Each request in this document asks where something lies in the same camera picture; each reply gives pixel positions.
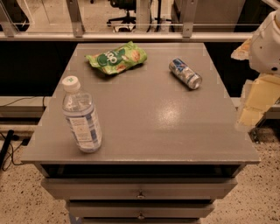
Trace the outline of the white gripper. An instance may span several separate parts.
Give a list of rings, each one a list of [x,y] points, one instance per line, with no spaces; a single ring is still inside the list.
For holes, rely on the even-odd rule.
[[[272,11],[254,32],[231,53],[234,60],[247,60],[261,73],[247,80],[241,92],[235,128],[250,131],[280,98],[280,9]]]

